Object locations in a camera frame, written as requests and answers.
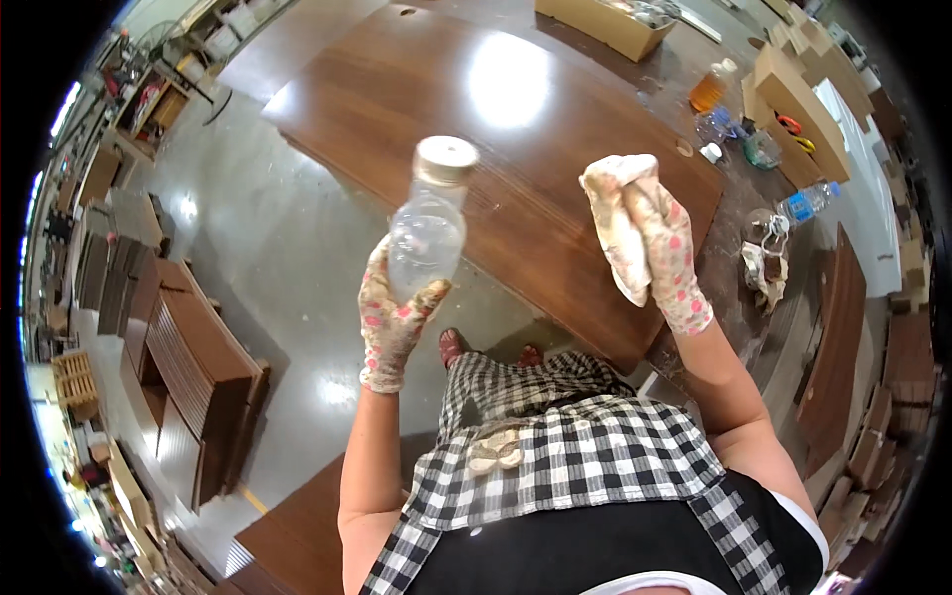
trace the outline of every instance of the checkered apron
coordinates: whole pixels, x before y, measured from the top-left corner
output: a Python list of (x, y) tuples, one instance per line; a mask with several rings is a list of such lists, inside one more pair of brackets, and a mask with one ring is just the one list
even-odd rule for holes
[[(468, 402), (483, 427), (517, 427), (519, 466), (469, 471), (468, 447), (483, 434), (461, 423)], [(413, 490), (361, 593), (406, 591), (444, 531), (657, 500), (689, 505), (745, 594), (789, 592), (773, 546), (686, 411), (638, 399), (583, 353), (515, 367), (469, 352), (450, 368), (436, 447), (417, 461)]]

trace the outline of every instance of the pink polka dot glove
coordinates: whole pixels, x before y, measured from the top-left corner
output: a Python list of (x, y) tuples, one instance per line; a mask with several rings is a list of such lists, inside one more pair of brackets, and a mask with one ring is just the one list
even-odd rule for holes
[(370, 254), (357, 296), (360, 333), (367, 346), (360, 383), (382, 394), (403, 388), (407, 358), (420, 340), (426, 319), (440, 305), (450, 287), (447, 279), (439, 279), (420, 289), (406, 304), (394, 302), (387, 279), (389, 243), (388, 234)]
[(714, 317), (694, 273), (691, 219), (658, 179), (658, 159), (638, 155), (644, 170), (625, 186), (625, 206), (641, 230), (651, 268), (651, 295), (673, 332), (697, 334)]

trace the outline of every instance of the wooden tabletop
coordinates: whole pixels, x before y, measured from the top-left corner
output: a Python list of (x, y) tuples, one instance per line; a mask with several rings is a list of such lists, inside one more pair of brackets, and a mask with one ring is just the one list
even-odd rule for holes
[[(656, 118), (691, 141), (696, 141), (696, 133), (694, 113), (686, 101), (690, 89), (712, 62), (729, 57), (739, 65), (738, 74), (743, 76), (753, 68), (757, 56), (743, 35), (725, 34), (723, 44), (719, 45), (691, 27), (679, 24), (654, 52), (635, 64), (584, 33), (537, 14), (532, 0), (407, 2), (522, 37), (560, 60), (584, 68), (601, 84), (635, 97)], [(360, 5), (356, 12), (349, 9), (349, 3), (338, 2), (323, 3), (327, 7), (325, 12), (320, 12), (317, 7), (321, 4), (319, 0), (298, 0), (249, 42), (222, 73), (221, 80), (267, 101), (291, 80), (297, 71), (294, 69), (302, 68), (321, 49), (339, 39), (343, 28), (348, 24), (352, 26), (381, 3), (379, 0), (355, 2), (354, 5)], [(333, 23), (339, 27), (331, 37), (322, 39), (320, 34), (315, 34), (304, 38), (298, 33), (296, 41), (288, 40), (295, 31), (307, 28), (305, 22), (309, 14), (312, 19), (321, 14), (323, 19), (323, 24), (315, 22), (312, 30), (326, 30), (327, 10), (337, 10)], [(740, 86), (731, 89), (724, 100), (729, 107), (739, 109)], [(724, 158), (717, 167), (725, 176), (725, 188), (700, 246), (697, 270), (701, 288), (712, 302), (728, 340), (750, 369), (760, 353), (770, 319), (757, 310), (752, 292), (740, 280), (740, 229), (750, 210), (773, 207), (794, 188), (778, 171), (760, 171), (747, 164), (734, 144), (726, 146)], [(677, 385), (684, 385), (684, 367), (666, 328), (656, 336), (645, 357), (661, 374)]]

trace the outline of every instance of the clear plastic bottle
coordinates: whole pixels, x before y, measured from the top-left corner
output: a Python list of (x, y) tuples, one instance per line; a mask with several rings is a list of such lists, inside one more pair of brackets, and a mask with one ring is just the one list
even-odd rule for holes
[(820, 182), (783, 199), (777, 205), (777, 212), (786, 217), (790, 226), (795, 228), (827, 208), (833, 196), (840, 196), (840, 185), (836, 182)]
[(466, 242), (466, 181), (479, 151), (453, 136), (429, 136), (413, 154), (407, 202), (390, 221), (390, 291), (405, 304), (435, 279), (451, 279)]
[(694, 129), (702, 145), (720, 145), (730, 135), (730, 112), (724, 106), (703, 111), (694, 116)]
[(737, 65), (730, 58), (712, 64), (711, 70), (704, 75), (697, 87), (692, 89), (687, 96), (691, 107), (697, 111), (708, 111), (717, 105), (717, 102), (724, 96), (727, 85), (733, 80), (733, 74), (736, 71)]

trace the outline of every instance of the white bottle cap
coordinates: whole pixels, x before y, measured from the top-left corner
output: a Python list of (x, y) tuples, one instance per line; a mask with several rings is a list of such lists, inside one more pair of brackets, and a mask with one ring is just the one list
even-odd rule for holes
[(464, 186), (479, 151), (462, 138), (428, 136), (413, 153), (413, 177), (437, 186)]
[(701, 155), (706, 157), (707, 161), (717, 163), (723, 153), (721, 153), (721, 148), (717, 146), (717, 143), (708, 143), (705, 147), (701, 147)]

